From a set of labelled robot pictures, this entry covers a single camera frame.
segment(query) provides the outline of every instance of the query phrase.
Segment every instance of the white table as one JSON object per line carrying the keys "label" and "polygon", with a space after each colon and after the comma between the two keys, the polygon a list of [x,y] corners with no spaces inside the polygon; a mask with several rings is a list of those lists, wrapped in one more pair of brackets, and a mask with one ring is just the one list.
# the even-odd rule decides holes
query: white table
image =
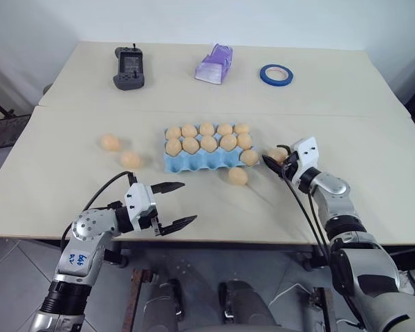
{"label": "white table", "polygon": [[[0,236],[58,239],[94,192],[123,170],[120,155],[98,144],[102,134],[112,132],[123,138],[124,148],[145,158],[146,166],[136,172],[139,181],[186,183],[175,192],[156,195],[163,224],[199,216],[167,237],[154,237],[148,230],[122,239],[314,243],[286,185],[265,165],[247,169],[250,181],[245,187],[228,184],[224,169],[164,172],[163,129],[206,120],[248,122],[259,152],[315,136],[320,169],[351,184],[351,198],[368,231],[383,244],[415,244],[415,126],[364,53],[234,48],[234,70],[224,85],[213,86],[190,77],[207,46],[147,45],[142,47],[145,63],[150,61],[146,86],[119,91],[111,83],[116,65],[109,55],[114,48],[80,44],[41,100],[44,106],[36,107],[0,171]],[[173,66],[163,64],[161,49],[169,51]],[[88,62],[86,54],[93,54]],[[183,66],[182,55],[193,59],[184,75],[177,70]],[[281,89],[262,84],[257,56],[261,64],[289,58],[279,62],[293,69],[295,81]],[[99,59],[104,59],[100,69],[90,65]],[[350,64],[353,71],[346,70]],[[333,78],[313,90],[309,81],[316,80],[322,66]],[[161,76],[158,69],[167,71]],[[83,86],[79,77],[86,73],[92,79]],[[361,77],[370,79],[363,85]],[[358,94],[350,93],[354,89]],[[122,199],[126,188],[126,181],[115,183],[96,205]]]}

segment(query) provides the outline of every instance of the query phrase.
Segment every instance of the remote controller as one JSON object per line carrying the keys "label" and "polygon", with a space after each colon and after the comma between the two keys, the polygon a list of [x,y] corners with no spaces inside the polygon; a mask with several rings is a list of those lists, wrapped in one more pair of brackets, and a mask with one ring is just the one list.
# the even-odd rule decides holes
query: remote controller
{"label": "remote controller", "polygon": [[139,48],[117,47],[118,74],[113,77],[113,82],[120,90],[139,89],[145,85],[143,75],[143,53]]}

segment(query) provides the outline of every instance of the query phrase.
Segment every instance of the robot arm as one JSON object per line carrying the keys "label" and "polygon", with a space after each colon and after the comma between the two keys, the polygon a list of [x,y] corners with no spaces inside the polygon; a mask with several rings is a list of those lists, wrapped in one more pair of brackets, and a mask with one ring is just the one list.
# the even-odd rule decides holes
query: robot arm
{"label": "robot arm", "polygon": [[281,166],[268,156],[264,161],[317,203],[336,291],[349,299],[368,331],[415,332],[415,297],[398,292],[397,267],[361,224],[349,198],[349,184],[316,169],[319,154],[314,138],[282,147],[289,156]]}
{"label": "robot arm", "polygon": [[143,185],[134,183],[124,196],[126,206],[89,209],[80,213],[72,223],[72,237],[65,247],[49,294],[36,312],[30,332],[78,332],[84,321],[87,297],[102,266],[104,251],[113,237],[122,233],[141,232],[152,227],[155,235],[176,232],[195,220],[189,216],[162,227],[154,194],[165,193],[184,183]]}

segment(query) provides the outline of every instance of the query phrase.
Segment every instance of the egg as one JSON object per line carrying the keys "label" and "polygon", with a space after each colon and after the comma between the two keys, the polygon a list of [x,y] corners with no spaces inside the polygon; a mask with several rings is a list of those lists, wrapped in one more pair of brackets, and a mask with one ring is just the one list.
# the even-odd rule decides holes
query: egg
{"label": "egg", "polygon": [[166,143],[166,153],[175,157],[181,151],[181,143],[176,138],[171,138]]}
{"label": "egg", "polygon": [[220,141],[220,146],[226,151],[231,151],[237,146],[237,138],[231,133],[229,135],[223,136]]}
{"label": "egg", "polygon": [[228,123],[222,123],[216,129],[216,132],[223,136],[229,135],[230,133],[232,133],[232,126]]}
{"label": "egg", "polygon": [[240,155],[240,160],[245,163],[246,166],[255,165],[258,161],[258,153],[254,150],[243,151]]}
{"label": "egg", "polygon": [[189,154],[194,154],[200,149],[199,142],[193,137],[187,137],[183,140],[183,149]]}
{"label": "egg", "polygon": [[268,156],[275,160],[279,165],[284,162],[288,156],[286,149],[271,149],[268,151]]}
{"label": "egg", "polygon": [[228,176],[233,185],[245,185],[248,182],[248,174],[240,167],[229,169]]}
{"label": "egg", "polygon": [[235,133],[249,133],[249,125],[247,123],[236,124],[234,127]]}
{"label": "egg", "polygon": [[237,136],[237,144],[243,150],[249,150],[252,147],[252,138],[248,133],[240,133]]}
{"label": "egg", "polygon": [[188,123],[181,127],[181,134],[185,137],[195,137],[198,132],[194,125]]}
{"label": "egg", "polygon": [[100,143],[103,149],[108,151],[119,151],[121,148],[120,140],[111,133],[104,134],[100,139]]}
{"label": "egg", "polygon": [[212,123],[210,122],[203,122],[202,124],[200,124],[200,134],[201,135],[209,135],[212,136],[214,135],[214,126],[212,125]]}
{"label": "egg", "polygon": [[166,131],[166,139],[170,140],[171,138],[179,138],[181,136],[180,127],[170,127]]}
{"label": "egg", "polygon": [[201,149],[207,152],[213,152],[217,147],[216,139],[212,136],[203,136],[200,142]]}
{"label": "egg", "polygon": [[126,151],[122,153],[120,162],[124,168],[135,169],[142,167],[143,161],[140,156],[134,152]]}

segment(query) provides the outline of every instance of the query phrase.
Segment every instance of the egg carton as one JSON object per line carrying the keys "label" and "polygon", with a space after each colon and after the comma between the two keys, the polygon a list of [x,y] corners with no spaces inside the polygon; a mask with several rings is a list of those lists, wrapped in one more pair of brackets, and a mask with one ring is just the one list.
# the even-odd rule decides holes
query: egg carton
{"label": "egg carton", "polygon": [[[215,131],[218,127],[218,124],[213,123]],[[197,130],[200,129],[199,124],[194,124]],[[196,140],[201,142],[203,135],[198,134],[195,136]],[[236,166],[246,166],[245,163],[240,161],[241,152],[243,149],[240,148],[238,145],[232,149],[231,151],[226,151],[222,147],[220,147],[220,139],[222,135],[219,133],[215,133],[212,135],[215,138],[218,147],[213,152],[207,152],[204,149],[199,149],[195,154],[189,154],[184,150],[181,150],[179,154],[175,157],[170,156],[166,152],[163,154],[165,158],[165,171],[170,173],[180,173],[181,171],[193,171],[196,172],[200,169],[217,169],[220,167],[236,167]],[[180,142],[183,142],[184,137],[180,137]]]}

